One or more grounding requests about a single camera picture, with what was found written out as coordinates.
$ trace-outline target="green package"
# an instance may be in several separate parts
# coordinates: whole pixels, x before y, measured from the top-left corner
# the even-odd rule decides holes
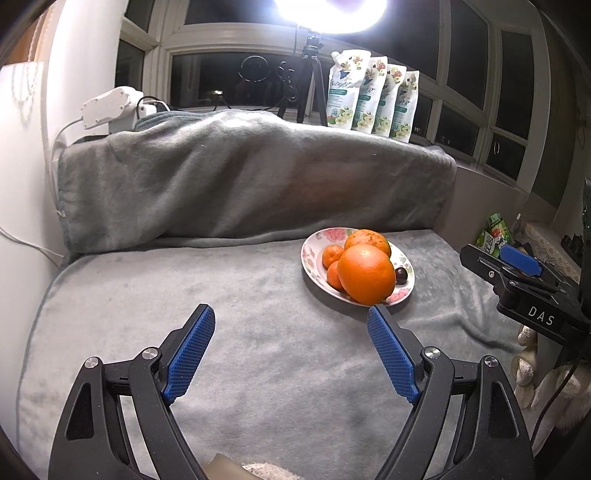
[[[498,213],[495,213],[488,218],[488,231],[495,239],[499,248],[505,244],[511,245],[513,243],[507,224],[503,220],[503,217]]]
[[[480,250],[484,250],[490,255],[493,255],[496,246],[492,235],[484,229],[480,231],[480,235],[478,235],[474,244],[480,248]]]

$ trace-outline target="black window pane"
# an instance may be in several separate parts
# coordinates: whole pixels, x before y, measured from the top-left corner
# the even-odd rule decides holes
[[[125,16],[139,28],[148,31],[154,0],[129,0]]]
[[[241,65],[251,58],[245,69]],[[282,61],[292,67],[292,56],[276,54],[252,54],[243,52],[194,53],[173,56],[170,82],[170,102],[176,108],[214,105],[207,100],[221,91],[230,106],[273,107],[283,98],[283,83],[276,73]],[[242,71],[248,82],[240,77]]]
[[[474,153],[478,127],[447,107],[441,109],[435,141],[467,155]]]
[[[534,50],[531,37],[502,32],[502,42],[503,77],[496,126],[527,138],[534,103]]]
[[[452,0],[452,51],[447,84],[483,108],[488,66],[488,26],[463,0]]]
[[[362,32],[331,35],[400,61],[432,79],[439,54],[439,2],[392,0],[384,16]]]
[[[290,25],[280,14],[274,0],[191,0],[185,24],[266,23]]]
[[[523,145],[495,134],[492,138],[491,150],[486,163],[517,180],[524,154],[525,147]]]
[[[413,133],[420,137],[427,136],[427,125],[431,115],[433,100],[423,95],[418,96],[417,110],[414,112]]]
[[[144,71],[144,51],[119,40],[117,63],[115,66],[115,86],[142,89]]]

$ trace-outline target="blue gripper pad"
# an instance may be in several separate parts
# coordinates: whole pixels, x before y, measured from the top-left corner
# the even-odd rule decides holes
[[[195,322],[168,366],[167,385],[162,395],[169,404],[187,392],[215,327],[216,316],[213,309],[208,306]]]
[[[414,403],[420,396],[414,380],[414,365],[376,307],[369,309],[368,333],[396,393]]]
[[[499,256],[503,262],[507,262],[509,265],[519,268],[523,273],[530,277],[539,277],[542,274],[542,267],[535,258],[530,257],[528,254],[525,254],[510,245],[503,245]]]

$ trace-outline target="silver screw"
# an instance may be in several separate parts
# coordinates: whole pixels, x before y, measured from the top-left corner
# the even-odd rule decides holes
[[[494,368],[499,364],[499,361],[492,355],[487,355],[486,357],[484,357],[484,363],[487,364],[489,367]]]
[[[99,359],[95,356],[91,356],[90,358],[86,359],[86,362],[84,362],[84,366],[86,368],[94,368],[99,364]]]
[[[155,348],[147,348],[146,350],[144,350],[142,352],[142,356],[146,359],[146,360],[152,360],[153,358],[156,358],[156,356],[158,355],[158,350]]]
[[[441,350],[434,346],[428,346],[425,348],[425,355],[429,358],[439,358],[441,356]]]

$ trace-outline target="pink flower pattern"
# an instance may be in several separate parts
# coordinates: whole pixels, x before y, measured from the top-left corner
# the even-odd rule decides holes
[[[404,297],[406,297],[408,295],[408,289],[407,288],[403,288],[402,290],[398,290],[395,291],[394,293],[392,293],[387,299],[386,302],[387,303],[392,303],[393,301],[400,301],[402,300]]]
[[[347,240],[347,233],[344,228],[330,228],[324,231],[324,235],[330,242],[343,242]]]

